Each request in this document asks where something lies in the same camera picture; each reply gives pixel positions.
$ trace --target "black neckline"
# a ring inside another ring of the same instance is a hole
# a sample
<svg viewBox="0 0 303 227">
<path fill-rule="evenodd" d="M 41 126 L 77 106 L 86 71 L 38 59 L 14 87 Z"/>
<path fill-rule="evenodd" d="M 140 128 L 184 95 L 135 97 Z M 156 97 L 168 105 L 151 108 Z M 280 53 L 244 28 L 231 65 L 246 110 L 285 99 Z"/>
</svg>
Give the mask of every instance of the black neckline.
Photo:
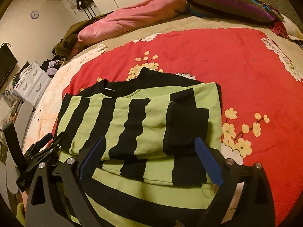
<svg viewBox="0 0 303 227">
<path fill-rule="evenodd" d="M 101 94 L 111 98 L 128 96 L 144 87 L 145 83 L 148 81 L 150 71 L 153 70 L 143 67 L 137 78 L 124 82 L 109 82 L 108 80 L 104 79 L 99 82 L 99 91 Z"/>
</svg>

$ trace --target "purple stripe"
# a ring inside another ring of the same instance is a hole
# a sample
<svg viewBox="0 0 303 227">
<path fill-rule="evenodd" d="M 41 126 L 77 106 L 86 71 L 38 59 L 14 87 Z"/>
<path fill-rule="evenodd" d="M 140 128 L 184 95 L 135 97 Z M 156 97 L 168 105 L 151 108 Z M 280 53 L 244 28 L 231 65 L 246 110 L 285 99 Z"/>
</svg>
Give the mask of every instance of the purple stripe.
<svg viewBox="0 0 303 227">
<path fill-rule="evenodd" d="M 269 14 L 267 11 L 264 10 L 264 8 L 260 9 L 248 2 L 237 1 L 237 0 L 208 0 L 208 1 L 217 3 L 218 5 L 222 5 L 222 6 L 232 7 L 234 10 L 237 9 L 247 10 L 248 13 L 256 14 L 259 17 L 269 19 L 270 21 L 275 20 L 275 16 Z"/>
</svg>

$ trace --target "bed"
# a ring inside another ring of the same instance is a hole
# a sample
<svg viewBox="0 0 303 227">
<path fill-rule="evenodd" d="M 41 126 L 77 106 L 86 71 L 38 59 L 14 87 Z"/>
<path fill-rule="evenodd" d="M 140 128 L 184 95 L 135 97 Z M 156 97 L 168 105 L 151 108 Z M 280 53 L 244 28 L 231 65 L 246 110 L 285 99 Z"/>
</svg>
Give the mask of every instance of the bed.
<svg viewBox="0 0 303 227">
<path fill-rule="evenodd" d="M 287 0 L 265 1 L 303 28 Z M 217 82 L 223 92 L 221 153 L 244 165 L 264 165 L 276 226 L 282 226 L 303 190 L 302 59 L 299 45 L 267 26 L 179 15 L 107 39 L 66 62 L 37 106 L 23 151 L 53 130 L 65 93 L 78 94 L 102 79 L 130 80 L 144 65 Z"/>
</svg>

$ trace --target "wall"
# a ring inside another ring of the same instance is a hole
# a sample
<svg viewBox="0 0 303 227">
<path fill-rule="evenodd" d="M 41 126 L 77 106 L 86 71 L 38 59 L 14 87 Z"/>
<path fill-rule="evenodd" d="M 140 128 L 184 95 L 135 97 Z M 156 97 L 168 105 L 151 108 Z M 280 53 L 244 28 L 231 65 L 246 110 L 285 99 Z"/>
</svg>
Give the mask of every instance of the wall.
<svg viewBox="0 0 303 227">
<path fill-rule="evenodd" d="M 38 19 L 31 19 L 33 10 L 39 12 Z M 0 121 L 9 113 L 2 91 L 8 85 L 11 87 L 12 76 L 27 61 L 36 60 L 41 65 L 43 61 L 52 59 L 53 47 L 76 22 L 61 1 L 13 0 L 0 20 L 0 44 L 10 43 L 18 64 L 1 89 Z"/>
</svg>

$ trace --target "red blanket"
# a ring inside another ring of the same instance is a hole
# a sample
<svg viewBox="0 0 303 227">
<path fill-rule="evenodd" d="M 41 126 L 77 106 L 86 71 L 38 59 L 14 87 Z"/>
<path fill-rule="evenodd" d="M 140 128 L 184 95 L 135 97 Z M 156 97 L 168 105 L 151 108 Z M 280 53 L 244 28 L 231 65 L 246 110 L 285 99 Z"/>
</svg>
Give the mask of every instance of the red blanket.
<svg viewBox="0 0 303 227">
<path fill-rule="evenodd" d="M 142 65 L 221 85 L 222 144 L 239 150 L 243 164 L 264 166 L 278 225 L 303 190 L 303 84 L 288 58 L 252 29 L 154 34 L 84 64 L 63 96 L 100 79 L 131 79 Z"/>
</svg>

